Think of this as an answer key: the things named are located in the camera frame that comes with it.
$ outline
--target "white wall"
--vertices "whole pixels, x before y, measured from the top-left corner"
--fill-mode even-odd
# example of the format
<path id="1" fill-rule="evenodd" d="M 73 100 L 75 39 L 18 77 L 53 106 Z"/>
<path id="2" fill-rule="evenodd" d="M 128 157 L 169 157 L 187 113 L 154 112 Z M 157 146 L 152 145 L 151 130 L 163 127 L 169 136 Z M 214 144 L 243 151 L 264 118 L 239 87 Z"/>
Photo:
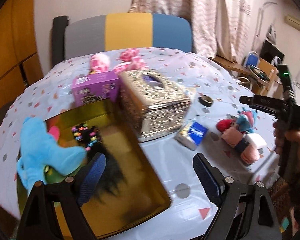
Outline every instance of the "white wall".
<path id="1" fill-rule="evenodd" d="M 274 23 L 277 33 L 276 47 L 285 55 L 284 63 L 289 66 L 291 75 L 295 78 L 300 69 L 300 32 L 284 22 L 284 16 L 287 14 L 300 19 L 300 11 L 292 0 L 254 0 L 246 53 L 251 50 L 257 24 L 258 9 L 267 1 L 276 2 L 278 5 L 271 5 L 264 11 L 261 35 L 258 38 L 256 46 L 258 49 L 256 51 L 259 52 L 263 40 L 266 38 L 268 27 L 271 23 Z"/>
<path id="2" fill-rule="evenodd" d="M 70 23 L 108 13 L 127 12 L 131 0 L 34 0 L 34 29 L 42 72 L 51 69 L 50 31 L 54 17 L 67 15 Z"/>

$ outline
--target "screw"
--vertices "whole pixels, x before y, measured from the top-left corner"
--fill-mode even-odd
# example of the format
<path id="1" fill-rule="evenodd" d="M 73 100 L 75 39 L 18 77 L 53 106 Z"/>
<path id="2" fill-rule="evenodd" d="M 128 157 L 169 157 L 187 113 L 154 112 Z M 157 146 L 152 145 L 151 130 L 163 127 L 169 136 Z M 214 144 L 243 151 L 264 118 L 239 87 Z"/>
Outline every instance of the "screw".
<path id="1" fill-rule="evenodd" d="M 41 181 L 41 180 L 38 180 L 38 181 L 36 181 L 36 182 L 34 183 L 34 185 L 35 185 L 36 187 L 40 187 L 40 186 L 42 185 L 42 181 Z"/>
<path id="2" fill-rule="evenodd" d="M 258 185 L 258 187 L 264 187 L 264 186 L 265 186 L 265 184 L 263 184 L 262 181 L 258 181 L 258 182 L 257 182 L 257 185 Z"/>
<path id="3" fill-rule="evenodd" d="M 226 177 L 226 182 L 232 184 L 234 182 L 234 179 L 231 177 Z"/>
<path id="4" fill-rule="evenodd" d="M 70 183 L 70 182 L 74 181 L 74 178 L 72 176 L 69 176 L 69 177 L 66 177 L 65 181 L 67 183 Z"/>

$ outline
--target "purple box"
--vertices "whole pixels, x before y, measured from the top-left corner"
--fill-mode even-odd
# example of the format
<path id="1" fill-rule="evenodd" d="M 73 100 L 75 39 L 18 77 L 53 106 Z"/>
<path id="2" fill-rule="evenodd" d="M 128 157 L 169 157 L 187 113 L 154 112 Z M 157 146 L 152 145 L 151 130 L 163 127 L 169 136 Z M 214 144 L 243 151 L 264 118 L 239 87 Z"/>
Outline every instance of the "purple box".
<path id="1" fill-rule="evenodd" d="M 76 106 L 105 98 L 110 98 L 114 102 L 119 92 L 119 78 L 113 71 L 89 74 L 74 79 L 71 89 Z"/>

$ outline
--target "white patterned tablecloth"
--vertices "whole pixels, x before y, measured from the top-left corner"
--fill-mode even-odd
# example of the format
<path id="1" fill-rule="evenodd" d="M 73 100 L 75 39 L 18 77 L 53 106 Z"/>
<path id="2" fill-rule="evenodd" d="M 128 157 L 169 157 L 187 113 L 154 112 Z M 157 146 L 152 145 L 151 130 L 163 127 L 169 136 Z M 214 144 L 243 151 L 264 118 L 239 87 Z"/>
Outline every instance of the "white patterned tablecloth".
<path id="1" fill-rule="evenodd" d="M 112 69 L 120 63 L 122 50 L 105 52 L 111 58 Z M 207 58 L 184 53 L 175 49 L 141 48 L 140 55 L 149 68 L 157 69 L 166 77 L 195 87 L 197 93 L 214 99 L 212 107 L 195 100 L 186 120 L 198 117 L 201 124 L 210 130 L 196 151 L 180 145 L 173 134 L 153 141 L 141 143 L 147 158 L 167 189 L 172 205 L 165 212 L 130 229 L 113 239 L 173 239 L 186 240 L 202 235 L 212 221 L 217 208 L 210 203 L 193 170 L 193 156 L 202 152 L 212 166 L 220 169 L 224 176 L 232 176 L 242 183 L 254 184 L 262 180 L 270 187 L 278 178 L 278 157 L 273 153 L 273 117 L 258 112 L 255 132 L 267 142 L 260 153 L 260 160 L 250 166 L 241 161 L 223 140 L 216 129 L 221 119 L 237 116 L 244 105 L 239 103 L 241 95 L 251 96 L 245 87 L 236 84 L 229 73 Z M 20 147 L 19 135 L 23 120 L 37 116 L 46 120 L 74 107 L 71 91 L 72 80 L 89 72 L 90 55 L 73 58 L 56 65 L 42 80 L 28 87 L 7 112 L 0 127 L 0 205 L 13 216 L 20 218 L 16 185 L 16 160 Z M 188 197 L 178 194 L 178 188 L 190 189 Z"/>

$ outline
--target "chair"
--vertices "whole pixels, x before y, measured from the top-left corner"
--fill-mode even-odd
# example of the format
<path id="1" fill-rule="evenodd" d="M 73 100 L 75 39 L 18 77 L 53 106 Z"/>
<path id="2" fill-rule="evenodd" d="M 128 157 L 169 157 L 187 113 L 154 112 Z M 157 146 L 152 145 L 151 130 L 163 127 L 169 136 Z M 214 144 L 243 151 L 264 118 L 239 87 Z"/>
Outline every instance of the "chair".
<path id="1" fill-rule="evenodd" d="M 192 51 L 190 24 L 172 15 L 114 13 L 67 24 L 67 16 L 53 21 L 53 66 L 62 60 L 115 49 L 157 47 Z"/>
<path id="2" fill-rule="evenodd" d="M 274 81 L 277 79 L 278 70 L 275 66 L 271 65 L 262 58 L 260 59 L 258 68 L 260 68 L 268 76 L 270 81 L 267 82 L 254 76 L 253 78 L 255 79 L 256 83 L 252 88 L 252 92 L 261 96 L 266 96 L 270 87 L 272 87 Z"/>

